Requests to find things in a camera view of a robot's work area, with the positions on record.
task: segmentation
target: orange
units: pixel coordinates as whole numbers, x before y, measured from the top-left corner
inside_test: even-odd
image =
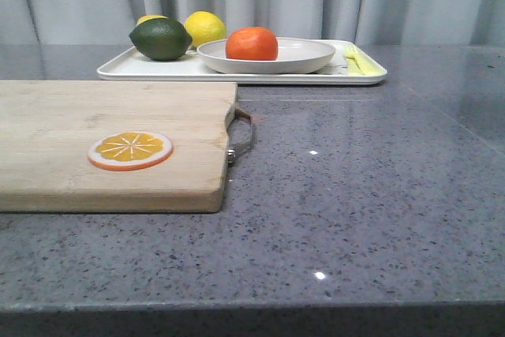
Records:
[[[270,29],[248,27],[233,32],[226,41],[226,57],[253,61],[274,61],[279,45]]]
[[[160,133],[124,132],[96,141],[88,150],[88,159],[104,170],[129,171],[154,166],[172,150],[172,142]]]

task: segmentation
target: white tray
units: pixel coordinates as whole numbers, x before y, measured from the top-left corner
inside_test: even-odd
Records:
[[[370,85],[381,82],[387,75],[384,67],[360,52],[379,70],[379,75],[347,75],[344,49],[352,44],[335,39],[319,39],[335,46],[333,59],[322,69],[310,74],[222,74],[209,69],[195,51],[175,61],[157,62],[146,58],[135,47],[129,48],[96,71],[99,77],[113,81],[233,81],[239,84],[325,84]]]

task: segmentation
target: mandarin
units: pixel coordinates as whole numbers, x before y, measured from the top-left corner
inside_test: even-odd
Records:
[[[277,37],[268,28],[238,29],[226,41],[226,57],[231,59],[274,61],[278,53]]]

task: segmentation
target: orange slice decal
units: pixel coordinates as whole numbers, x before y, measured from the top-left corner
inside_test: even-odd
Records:
[[[104,170],[139,170],[164,161],[173,149],[170,139],[160,133],[124,132],[96,141],[88,160]]]

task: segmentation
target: white bowl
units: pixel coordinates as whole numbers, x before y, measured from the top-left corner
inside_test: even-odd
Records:
[[[310,39],[278,37],[279,56],[275,61],[226,58],[226,40],[200,45],[196,51],[203,63],[225,74],[307,74],[329,63],[335,47]]]

